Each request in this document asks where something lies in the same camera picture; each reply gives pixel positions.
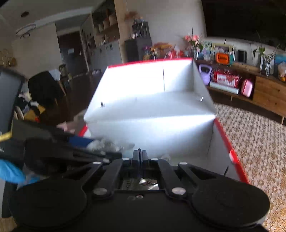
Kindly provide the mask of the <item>blue gloved hand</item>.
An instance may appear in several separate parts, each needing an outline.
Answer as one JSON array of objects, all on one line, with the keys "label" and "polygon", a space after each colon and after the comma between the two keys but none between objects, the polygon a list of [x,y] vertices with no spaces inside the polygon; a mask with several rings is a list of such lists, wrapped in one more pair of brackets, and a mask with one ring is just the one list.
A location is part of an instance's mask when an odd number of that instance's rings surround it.
[{"label": "blue gloved hand", "polygon": [[1,179],[24,186],[40,181],[41,177],[29,170],[25,165],[21,169],[7,160],[1,160]]}]

